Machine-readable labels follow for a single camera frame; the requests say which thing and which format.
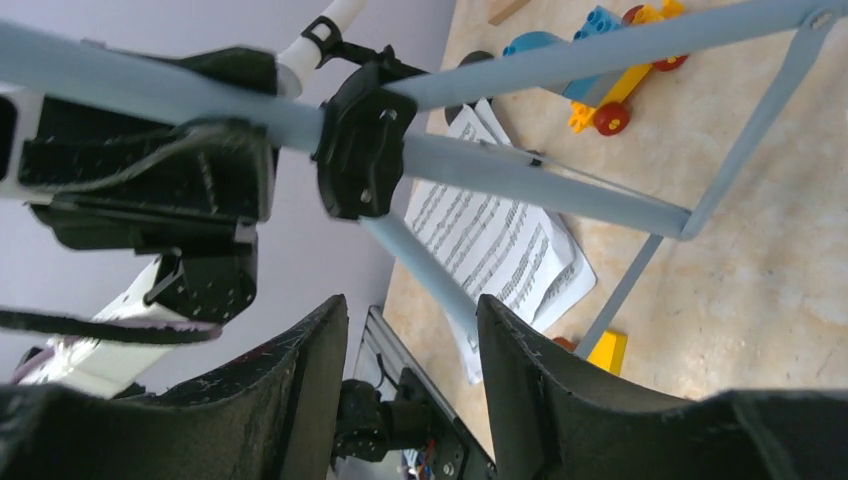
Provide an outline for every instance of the yellow lego piece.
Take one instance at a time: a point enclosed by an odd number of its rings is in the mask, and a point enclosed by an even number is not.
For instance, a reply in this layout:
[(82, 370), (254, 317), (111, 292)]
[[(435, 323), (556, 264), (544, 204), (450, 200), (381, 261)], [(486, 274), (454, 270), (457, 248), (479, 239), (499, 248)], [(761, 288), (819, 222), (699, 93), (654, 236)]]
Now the yellow lego piece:
[(666, 19), (674, 18), (683, 13), (683, 4), (677, 0), (663, 0), (663, 9), (660, 14)]
[(624, 75), (615, 82), (609, 93), (601, 100), (601, 105), (606, 105), (611, 102), (624, 103), (627, 97), (633, 93), (633, 90), (639, 85), (639, 82), (645, 78), (645, 75), (651, 71), (651, 64), (636, 65), (628, 68)]
[(650, 5), (645, 5), (640, 8), (636, 15), (633, 17), (633, 21), (630, 22), (630, 25), (645, 25), (647, 23), (661, 22), (665, 20), (654, 7)]
[(626, 347), (627, 335), (607, 330), (589, 354), (589, 363), (614, 375), (621, 375)]
[(580, 133), (588, 126), (592, 125), (592, 117), (594, 116), (594, 108), (572, 100), (571, 118), (568, 119), (568, 126), (574, 130), (574, 133)]

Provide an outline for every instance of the wooden block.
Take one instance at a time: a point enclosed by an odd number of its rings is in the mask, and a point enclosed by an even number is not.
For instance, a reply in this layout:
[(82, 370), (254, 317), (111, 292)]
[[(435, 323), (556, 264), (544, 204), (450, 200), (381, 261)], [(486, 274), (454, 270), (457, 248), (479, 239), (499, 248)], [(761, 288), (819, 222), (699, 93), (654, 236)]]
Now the wooden block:
[(489, 0), (489, 23), (500, 25), (530, 0)]

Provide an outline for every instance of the yellow toy block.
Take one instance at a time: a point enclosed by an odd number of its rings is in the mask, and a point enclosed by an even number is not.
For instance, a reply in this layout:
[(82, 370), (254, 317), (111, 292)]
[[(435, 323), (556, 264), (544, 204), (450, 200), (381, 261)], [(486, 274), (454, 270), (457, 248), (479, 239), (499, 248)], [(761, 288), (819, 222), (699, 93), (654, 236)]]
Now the yellow toy block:
[(660, 14), (663, 18), (674, 18), (683, 13), (683, 4), (677, 0), (663, 0), (663, 9)]
[(589, 354), (589, 363), (602, 368), (613, 375), (621, 375), (624, 363), (624, 349), (627, 347), (627, 335), (605, 331), (595, 349)]
[(628, 68), (601, 101), (601, 105), (606, 105), (610, 102), (623, 103), (650, 71), (650, 63)]
[(571, 118), (568, 119), (568, 126), (571, 127), (574, 133), (580, 133), (592, 125), (592, 117), (594, 116), (594, 108), (572, 100)]

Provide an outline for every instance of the sheet music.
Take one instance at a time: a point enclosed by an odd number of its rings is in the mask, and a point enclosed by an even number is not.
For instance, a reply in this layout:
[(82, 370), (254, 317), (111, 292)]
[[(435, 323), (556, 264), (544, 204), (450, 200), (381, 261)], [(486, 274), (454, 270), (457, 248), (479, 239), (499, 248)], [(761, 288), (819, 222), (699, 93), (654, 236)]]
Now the sheet music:
[[(484, 103), (478, 104), (482, 118), (496, 124)], [(492, 130), (464, 106), (448, 136), (511, 144), (499, 126)], [(420, 181), (405, 220), (471, 298), (495, 295), (537, 331), (550, 327), (595, 284), (586, 257), (562, 220), (540, 207)], [(448, 320), (468, 380), (477, 383), (482, 372), (476, 332)]]

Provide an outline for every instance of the light blue metal rod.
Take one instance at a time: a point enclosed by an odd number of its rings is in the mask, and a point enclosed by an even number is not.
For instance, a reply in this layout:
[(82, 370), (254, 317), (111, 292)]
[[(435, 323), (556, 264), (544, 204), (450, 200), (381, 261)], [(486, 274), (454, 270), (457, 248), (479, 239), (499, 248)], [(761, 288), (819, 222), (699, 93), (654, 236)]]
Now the light blue metal rod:
[(461, 105), (791, 30), (819, 7), (838, 17), (848, 14), (848, 0), (752, 0), (400, 80), (388, 88), (414, 98), (422, 111)]
[(497, 147), (408, 134), (404, 173), (665, 237), (679, 237), (689, 219), (690, 212), (685, 208), (518, 165), (503, 155)]
[(267, 125), (277, 145), (310, 153), (324, 121), (315, 107), (7, 21), (0, 21), (0, 81), (169, 124), (215, 115), (245, 118)]
[(409, 231), (403, 219), (389, 213), (380, 218), (360, 218), (359, 222), (386, 250), (415, 275), (447, 313), (467, 332), (477, 334), (477, 306), (447, 270)]
[(601, 335), (603, 335), (606, 329), (609, 328), (610, 323), (612, 323), (612, 319), (615, 317), (615, 314), (618, 313), (618, 309), (621, 308), (621, 304), (623, 304), (624, 300), (627, 299), (627, 296), (630, 295), (630, 290), (633, 290), (633, 285), (636, 284), (636, 280), (639, 280), (639, 277), (642, 276), (642, 272), (657, 252), (657, 248), (659, 248), (662, 240), (662, 237), (659, 235), (651, 235), (648, 237), (648, 240), (646, 240), (645, 244), (642, 245), (642, 249), (639, 250), (636, 258), (633, 259), (633, 263), (631, 263), (627, 271), (624, 272), (624, 276), (621, 277), (621, 281), (618, 282), (618, 285), (616, 285), (609, 300), (607, 300), (607, 303), (604, 304), (604, 308), (602, 308), (600, 313), (598, 313), (598, 317), (592, 323), (592, 326), (589, 327), (586, 335), (580, 339), (580, 343), (578, 343), (577, 348), (574, 349), (575, 355), (584, 359), (589, 358), (589, 354), (595, 349), (595, 345), (598, 344), (598, 341), (601, 339)]
[(816, 11), (795, 34), (774, 81), (757, 104), (736, 143), (727, 153), (715, 179), (686, 223), (682, 240), (695, 238), (704, 228), (736, 176), (751, 159), (763, 137), (816, 62), (822, 44), (834, 23), (835, 15), (828, 18), (825, 11)]

